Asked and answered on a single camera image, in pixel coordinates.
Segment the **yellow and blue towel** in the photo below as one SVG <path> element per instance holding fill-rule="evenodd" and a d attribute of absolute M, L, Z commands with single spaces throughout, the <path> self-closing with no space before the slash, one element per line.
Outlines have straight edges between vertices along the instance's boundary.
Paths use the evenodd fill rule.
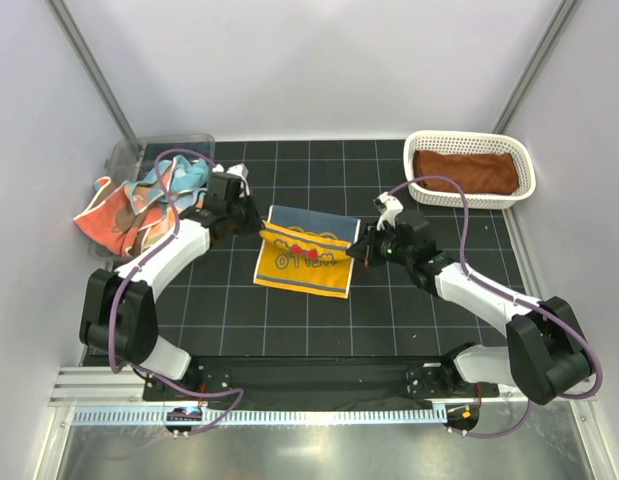
<path fill-rule="evenodd" d="M 262 243 L 253 283 L 348 298 L 354 260 L 347 249 L 358 239 L 360 226 L 352 217 L 271 206 L 259 232 Z"/>

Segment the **light blue dotted towel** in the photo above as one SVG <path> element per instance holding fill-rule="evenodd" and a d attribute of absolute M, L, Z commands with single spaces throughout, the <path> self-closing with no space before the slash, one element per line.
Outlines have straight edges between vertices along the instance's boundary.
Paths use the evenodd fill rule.
<path fill-rule="evenodd" d="M 185 156 L 176 155 L 171 159 L 161 160 L 158 167 L 162 182 L 179 212 L 204 198 L 210 168 L 202 159 L 191 163 Z M 123 190 L 135 214 L 155 205 L 169 206 L 154 168 L 141 180 L 127 182 Z"/>

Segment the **brown towel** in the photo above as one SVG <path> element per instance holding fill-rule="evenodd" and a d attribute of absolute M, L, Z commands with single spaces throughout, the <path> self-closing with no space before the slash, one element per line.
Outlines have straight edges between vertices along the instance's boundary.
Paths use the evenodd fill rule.
<path fill-rule="evenodd" d="M 511 195 L 520 186 L 513 157 L 504 154 L 440 154 L 430 150 L 413 155 L 416 177 L 443 176 L 465 194 Z"/>

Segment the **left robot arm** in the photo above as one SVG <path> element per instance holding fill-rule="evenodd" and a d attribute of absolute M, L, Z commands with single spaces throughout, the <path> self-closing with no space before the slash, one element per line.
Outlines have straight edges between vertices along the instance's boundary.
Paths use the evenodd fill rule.
<path fill-rule="evenodd" d="M 215 167 L 201 207 L 179 214 L 174 228 L 136 259 L 89 277 L 79 340 L 106 353 L 112 369 L 127 364 L 153 375 L 179 400 L 220 398 L 220 393 L 201 391 L 198 360 L 159 334 L 155 302 L 186 266 L 216 244 L 262 227 L 248 168 Z"/>

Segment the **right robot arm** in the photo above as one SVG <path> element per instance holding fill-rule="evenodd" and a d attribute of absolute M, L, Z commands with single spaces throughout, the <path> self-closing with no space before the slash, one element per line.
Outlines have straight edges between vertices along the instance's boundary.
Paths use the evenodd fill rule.
<path fill-rule="evenodd" d="M 403 267 L 413 285 L 463 308 L 505 338 L 503 347 L 476 344 L 451 353 L 451 364 L 439 372 L 449 395 L 491 383 L 514 387 L 545 405 L 572 397 L 572 388 L 599 375 L 568 302 L 520 294 L 462 264 L 437 247 L 429 222 L 417 211 L 401 212 L 394 222 L 367 224 L 347 254 L 367 267 Z"/>

